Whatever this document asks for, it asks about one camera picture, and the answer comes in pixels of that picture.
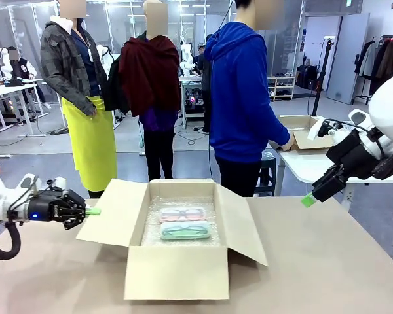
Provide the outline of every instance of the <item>maroon sweater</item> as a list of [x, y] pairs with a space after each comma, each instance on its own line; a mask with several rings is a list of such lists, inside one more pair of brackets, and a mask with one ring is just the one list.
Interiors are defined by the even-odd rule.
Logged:
[[179, 54], [168, 37], [130, 38], [121, 50], [119, 75], [132, 116], [150, 107], [179, 110]]

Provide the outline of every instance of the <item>clothes rack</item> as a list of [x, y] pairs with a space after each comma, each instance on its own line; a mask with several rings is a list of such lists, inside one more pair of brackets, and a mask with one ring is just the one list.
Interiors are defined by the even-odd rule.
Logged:
[[[377, 39], [377, 38], [380, 38], [380, 42], [384, 42], [384, 41], [387, 40], [387, 39], [392, 39], [392, 40], [393, 40], [393, 36], [390, 36], [390, 35], [383, 35], [383, 36], [374, 36], [372, 41], [375, 41], [375, 39]], [[352, 98], [351, 105], [354, 104], [356, 98], [364, 99], [364, 100], [365, 100], [365, 104], [368, 105], [368, 103], [369, 103], [369, 101], [370, 101], [370, 99], [371, 99], [371, 96], [369, 96], [369, 95], [364, 95], [364, 88], [365, 88], [365, 82], [366, 82], [366, 80], [367, 80], [367, 79], [364, 78], [364, 82], [362, 83], [361, 95], [360, 95], [360, 96], [355, 96], [354, 98]]]

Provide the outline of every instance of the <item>blue hoodie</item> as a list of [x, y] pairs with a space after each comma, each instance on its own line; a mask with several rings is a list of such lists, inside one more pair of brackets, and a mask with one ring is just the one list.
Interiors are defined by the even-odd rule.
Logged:
[[210, 144], [232, 162], [258, 162], [268, 141], [290, 139], [269, 105], [267, 47], [258, 33], [240, 22], [225, 24], [208, 41], [213, 62]]

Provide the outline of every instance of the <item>white hood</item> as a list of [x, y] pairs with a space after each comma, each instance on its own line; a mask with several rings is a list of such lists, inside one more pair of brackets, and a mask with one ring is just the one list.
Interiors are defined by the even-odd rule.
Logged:
[[73, 21], [67, 18], [62, 18], [61, 16], [53, 15], [51, 16], [51, 22], [57, 23], [59, 26], [64, 28], [66, 32], [71, 34], [71, 30], [73, 29]]

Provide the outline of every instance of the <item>brown tabletop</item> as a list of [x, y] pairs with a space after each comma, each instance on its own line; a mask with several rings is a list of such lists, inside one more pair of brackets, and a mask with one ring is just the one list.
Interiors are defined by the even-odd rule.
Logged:
[[0, 262], [0, 314], [393, 314], [393, 260], [336, 201], [248, 201], [269, 267], [230, 252], [229, 301], [125, 301], [127, 249], [30, 222], [20, 254]]

